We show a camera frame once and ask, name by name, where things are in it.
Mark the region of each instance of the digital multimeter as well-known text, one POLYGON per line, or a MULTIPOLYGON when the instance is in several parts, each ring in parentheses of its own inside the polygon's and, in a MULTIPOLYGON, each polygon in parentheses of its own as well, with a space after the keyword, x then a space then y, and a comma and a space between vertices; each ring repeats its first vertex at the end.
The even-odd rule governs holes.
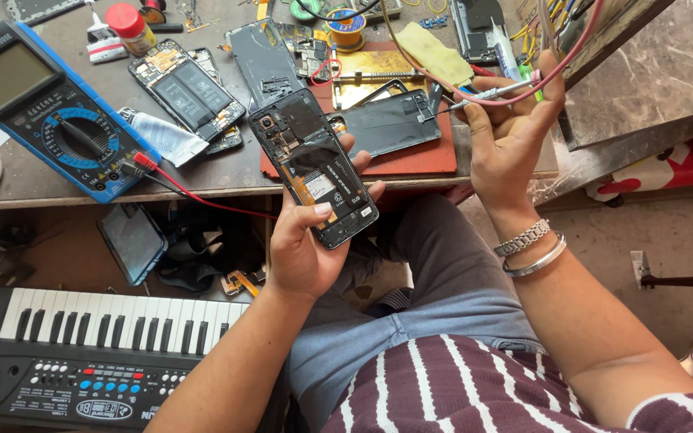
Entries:
POLYGON ((28 26, 0 22, 0 129, 98 202, 139 178, 120 170, 159 154, 28 26))

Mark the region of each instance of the forearm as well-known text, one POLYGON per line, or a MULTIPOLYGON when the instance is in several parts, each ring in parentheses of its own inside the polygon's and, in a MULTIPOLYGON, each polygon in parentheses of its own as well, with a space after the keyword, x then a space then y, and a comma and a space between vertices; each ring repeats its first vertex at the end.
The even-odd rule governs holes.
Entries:
MULTIPOLYGON (((489 214, 502 242, 540 218, 527 202, 489 214)), ((507 263, 512 269, 531 264, 556 241, 550 232, 507 263)), ((693 392, 693 380, 670 352, 571 251, 514 281, 539 340, 601 423, 622 425, 623 415, 652 395, 693 392)))
POLYGON ((146 431, 255 431, 312 305, 312 297, 293 299, 272 287, 261 290, 146 431))

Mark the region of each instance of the striped shirt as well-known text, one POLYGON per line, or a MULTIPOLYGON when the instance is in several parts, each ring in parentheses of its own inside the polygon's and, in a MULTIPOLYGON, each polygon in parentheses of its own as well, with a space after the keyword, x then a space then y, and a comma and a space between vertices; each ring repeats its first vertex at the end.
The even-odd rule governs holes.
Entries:
POLYGON ((693 432, 693 394, 660 395, 627 428, 594 425, 549 357, 457 335, 410 340, 365 363, 323 431, 514 433, 693 432))

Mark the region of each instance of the precision screwdriver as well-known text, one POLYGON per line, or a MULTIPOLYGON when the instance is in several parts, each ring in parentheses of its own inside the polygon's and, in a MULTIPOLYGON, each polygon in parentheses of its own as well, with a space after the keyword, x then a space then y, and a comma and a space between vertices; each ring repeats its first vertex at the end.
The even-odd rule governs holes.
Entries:
MULTIPOLYGON (((519 83, 515 83, 512 85, 508 85, 507 87, 494 87, 493 89, 488 89, 485 92, 478 93, 476 95, 472 95, 472 98, 475 99, 481 99, 484 101, 493 101, 496 99, 499 99, 502 95, 508 94, 509 92, 512 92, 514 90, 522 89, 526 86, 534 86, 541 83, 541 73, 539 72, 539 69, 534 69, 534 71, 531 71, 531 78, 521 81, 519 83)), ((447 109, 439 112, 440 113, 448 113, 449 111, 454 111, 456 109, 463 109, 465 106, 467 106, 471 101, 467 101, 466 99, 458 104, 454 104, 447 109)))

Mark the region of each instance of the blue jeans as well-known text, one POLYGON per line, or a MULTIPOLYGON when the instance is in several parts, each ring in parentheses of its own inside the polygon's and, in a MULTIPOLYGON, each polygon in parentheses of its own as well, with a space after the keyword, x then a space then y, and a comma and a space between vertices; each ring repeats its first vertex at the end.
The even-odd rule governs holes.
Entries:
POLYGON ((419 199, 377 243, 353 241, 291 350, 290 384, 312 431, 322 429, 363 364, 409 339, 456 334, 499 349, 544 351, 500 262, 445 197, 419 199), (414 289, 410 308, 375 319, 352 310, 342 293, 384 259, 409 263, 414 289))

